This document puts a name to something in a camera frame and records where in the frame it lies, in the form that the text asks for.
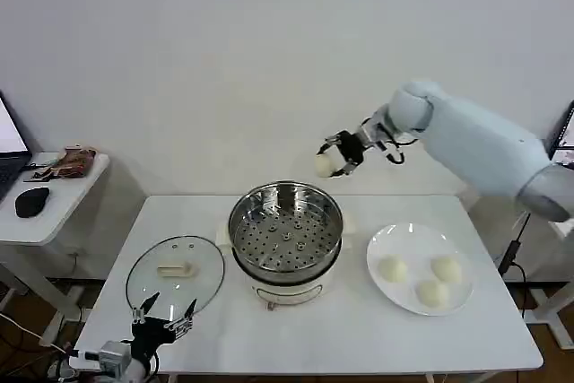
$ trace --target steamed bun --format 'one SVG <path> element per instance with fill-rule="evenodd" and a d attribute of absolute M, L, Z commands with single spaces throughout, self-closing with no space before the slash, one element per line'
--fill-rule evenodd
<path fill-rule="evenodd" d="M 448 288 L 436 280 L 425 280 L 416 286 L 419 301 L 433 309 L 444 307 L 448 302 Z"/>
<path fill-rule="evenodd" d="M 315 173 L 321 178 L 329 178 L 337 168 L 329 156 L 317 154 L 315 156 Z"/>
<path fill-rule="evenodd" d="M 378 264 L 378 270 L 383 278 L 388 282 L 402 283 L 406 280 L 407 266 L 399 257 L 384 257 Z"/>
<path fill-rule="evenodd" d="M 432 272 L 445 283 L 460 283 L 463 281 L 463 271 L 460 264 L 451 256 L 435 257 L 430 262 Z"/>

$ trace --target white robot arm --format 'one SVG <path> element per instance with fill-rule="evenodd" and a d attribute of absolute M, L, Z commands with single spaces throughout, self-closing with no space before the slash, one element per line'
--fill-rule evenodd
<path fill-rule="evenodd" d="M 448 96 L 436 83 L 410 82 L 354 134 L 326 139 L 317 154 L 323 176 L 349 175 L 372 146 L 399 150 L 402 133 L 418 138 L 435 160 L 485 196 L 509 196 L 545 219 L 564 222 L 574 215 L 574 171 L 552 163 L 542 142 L 525 129 L 473 103 Z M 346 164 L 337 170 L 326 159 L 336 145 Z"/>

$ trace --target snack package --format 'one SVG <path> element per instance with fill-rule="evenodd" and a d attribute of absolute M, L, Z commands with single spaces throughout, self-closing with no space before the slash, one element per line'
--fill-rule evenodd
<path fill-rule="evenodd" d="M 96 150 L 91 147 L 66 147 L 64 156 L 53 165 L 35 172 L 30 182 L 46 182 L 54 178 L 81 178 L 88 175 L 96 157 Z"/>

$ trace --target laptop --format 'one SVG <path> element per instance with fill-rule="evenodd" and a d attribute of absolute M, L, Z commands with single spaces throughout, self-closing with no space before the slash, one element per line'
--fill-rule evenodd
<path fill-rule="evenodd" d="M 0 200 L 8 193 L 31 157 L 0 91 Z"/>

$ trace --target black computer mouse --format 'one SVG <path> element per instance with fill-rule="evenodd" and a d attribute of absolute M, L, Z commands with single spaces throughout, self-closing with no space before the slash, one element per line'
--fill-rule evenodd
<path fill-rule="evenodd" d="M 44 209 L 49 194 L 47 187 L 26 190 L 16 198 L 16 215 L 23 219 L 38 215 Z"/>

